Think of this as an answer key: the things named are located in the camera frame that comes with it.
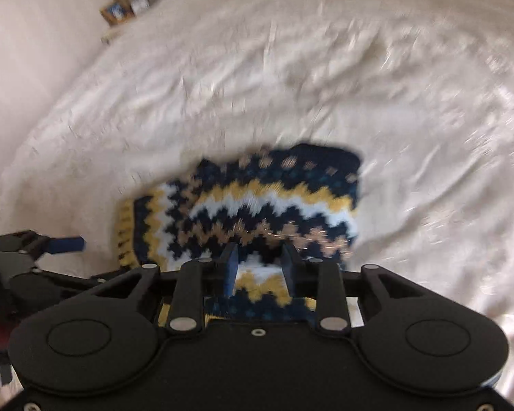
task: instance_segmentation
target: wrinkled bed sheet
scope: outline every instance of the wrinkled bed sheet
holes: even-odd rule
[[[122,199],[261,145],[363,156],[351,268],[378,263],[499,323],[514,402],[514,3],[162,0],[75,82],[0,180],[0,233],[81,234],[114,268]]]

